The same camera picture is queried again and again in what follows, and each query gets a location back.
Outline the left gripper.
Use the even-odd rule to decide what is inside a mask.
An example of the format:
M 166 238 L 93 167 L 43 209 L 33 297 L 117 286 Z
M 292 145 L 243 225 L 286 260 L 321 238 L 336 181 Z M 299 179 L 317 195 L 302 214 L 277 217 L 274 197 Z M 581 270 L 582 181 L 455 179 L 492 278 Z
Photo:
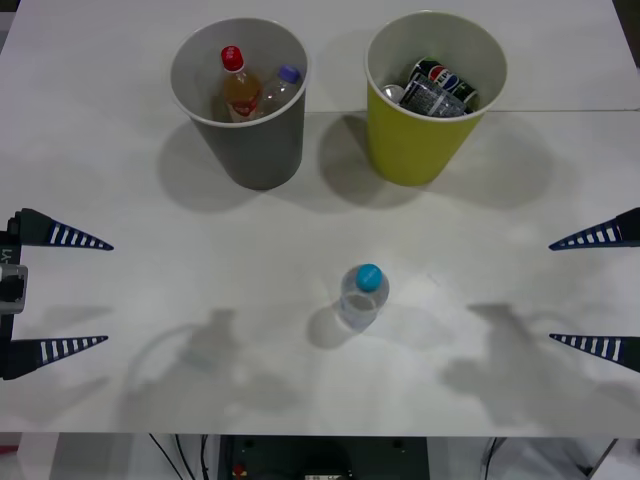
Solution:
M 15 219 L 9 220 L 6 230 L 1 232 L 1 379 L 5 381 L 25 376 L 109 339 L 108 336 L 89 336 L 11 340 L 14 316 L 23 311 L 20 242 L 37 247 L 114 250 L 106 241 L 33 209 L 18 212 L 18 226 Z

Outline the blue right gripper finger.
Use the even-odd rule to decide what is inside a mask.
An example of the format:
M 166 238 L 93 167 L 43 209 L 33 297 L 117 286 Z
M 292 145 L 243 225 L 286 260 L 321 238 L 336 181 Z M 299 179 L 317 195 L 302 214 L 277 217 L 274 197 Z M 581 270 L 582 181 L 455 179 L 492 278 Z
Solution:
M 606 222 L 593 225 L 548 246 L 551 251 L 589 248 L 636 248 L 639 246 L 640 208 L 636 207 Z
M 640 372 L 640 338 L 634 336 L 581 336 L 549 334 L 549 338 L 574 350 Z

